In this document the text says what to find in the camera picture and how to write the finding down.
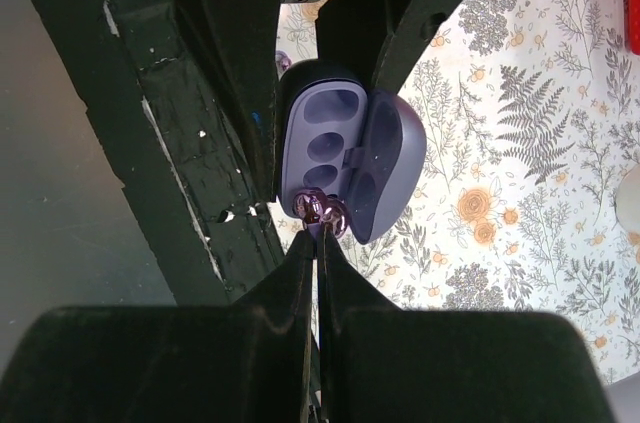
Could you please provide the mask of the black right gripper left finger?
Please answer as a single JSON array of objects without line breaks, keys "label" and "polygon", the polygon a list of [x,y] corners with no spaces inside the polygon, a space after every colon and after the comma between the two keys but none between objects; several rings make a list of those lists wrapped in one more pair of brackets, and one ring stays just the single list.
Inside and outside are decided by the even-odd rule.
[{"label": "black right gripper left finger", "polygon": [[5,422],[304,422],[314,242],[225,307],[63,307],[1,380]]}]

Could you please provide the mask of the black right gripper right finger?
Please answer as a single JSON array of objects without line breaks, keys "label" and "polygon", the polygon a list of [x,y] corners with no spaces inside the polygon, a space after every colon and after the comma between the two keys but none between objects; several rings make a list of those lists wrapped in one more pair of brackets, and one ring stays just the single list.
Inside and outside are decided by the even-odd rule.
[{"label": "black right gripper right finger", "polygon": [[403,310],[318,236],[322,404],[332,422],[611,422],[586,346],[547,312]]}]

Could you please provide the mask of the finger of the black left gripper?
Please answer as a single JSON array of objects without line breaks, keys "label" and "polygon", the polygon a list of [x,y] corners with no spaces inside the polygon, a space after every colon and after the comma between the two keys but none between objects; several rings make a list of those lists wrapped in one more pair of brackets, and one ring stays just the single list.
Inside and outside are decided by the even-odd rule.
[{"label": "finger of the black left gripper", "polygon": [[173,0],[179,34],[228,118],[260,199],[275,197],[282,109],[275,64],[281,0]]},{"label": "finger of the black left gripper", "polygon": [[463,0],[328,0],[316,20],[320,58],[368,87],[398,92]]}]

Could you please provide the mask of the purple earbud charging case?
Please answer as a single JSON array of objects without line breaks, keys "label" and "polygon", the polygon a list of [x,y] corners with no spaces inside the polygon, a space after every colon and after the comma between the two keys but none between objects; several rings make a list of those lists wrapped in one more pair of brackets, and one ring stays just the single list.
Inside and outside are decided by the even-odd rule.
[{"label": "purple earbud charging case", "polygon": [[283,211],[294,216],[295,196],[318,188],[345,203],[359,243],[386,233],[408,204],[425,160],[425,129],[412,106],[318,59],[293,64],[280,80],[280,96]]}]

